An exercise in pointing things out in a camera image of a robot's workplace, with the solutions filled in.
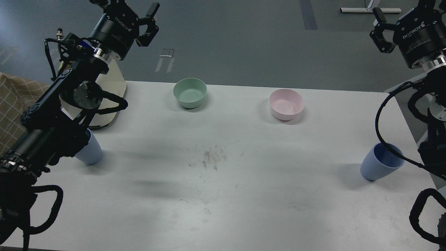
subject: pink bowl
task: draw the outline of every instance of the pink bowl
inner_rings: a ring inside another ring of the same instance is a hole
[[[269,106],[274,117],[292,120],[304,109],[302,96],[290,89],[279,89],[269,96]]]

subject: gray floor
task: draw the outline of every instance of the gray floor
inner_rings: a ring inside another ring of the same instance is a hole
[[[422,73],[408,69],[398,49],[378,51],[369,37],[372,14],[339,10],[364,7],[363,0],[159,2],[158,35],[148,48],[134,45],[119,62],[127,80],[196,77],[207,84],[383,92]],[[151,4],[127,3],[139,16]],[[383,0],[380,7],[401,8],[404,14],[417,3]],[[43,39],[54,38],[59,27],[87,37],[101,14],[88,1],[0,1],[0,71],[50,83]],[[395,23],[402,14],[386,17]],[[385,36],[390,40],[392,33]],[[172,59],[160,61],[163,48],[175,50]],[[406,108],[412,93],[397,100],[418,141],[426,126]]]

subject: white table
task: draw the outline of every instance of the white table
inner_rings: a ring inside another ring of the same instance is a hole
[[[359,167],[378,142],[374,118],[385,93],[297,89],[302,117],[269,111],[276,88],[208,85],[193,110],[172,83],[128,82],[129,107],[95,132],[103,160],[64,158],[38,185],[65,191],[55,224],[32,248],[100,251],[438,250],[409,225],[429,173],[405,164],[375,182]],[[420,161],[394,99],[382,135]],[[39,195],[33,225],[55,195]],[[421,226],[436,233],[445,210],[432,201]],[[21,247],[17,230],[4,243]]]

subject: blue cup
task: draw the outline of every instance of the blue cup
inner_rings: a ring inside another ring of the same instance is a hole
[[[402,155],[401,150],[396,146],[392,144],[389,144],[389,146]],[[367,180],[381,179],[403,166],[403,164],[403,159],[388,151],[382,143],[378,143],[362,162],[361,175]]]
[[[98,140],[90,129],[87,129],[87,133],[90,135],[88,144],[84,146],[75,157],[87,165],[94,165],[102,159],[103,153]]]

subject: checkered cloth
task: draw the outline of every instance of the checkered cloth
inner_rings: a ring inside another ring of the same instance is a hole
[[[50,86],[0,72],[0,155],[25,132],[19,119]]]

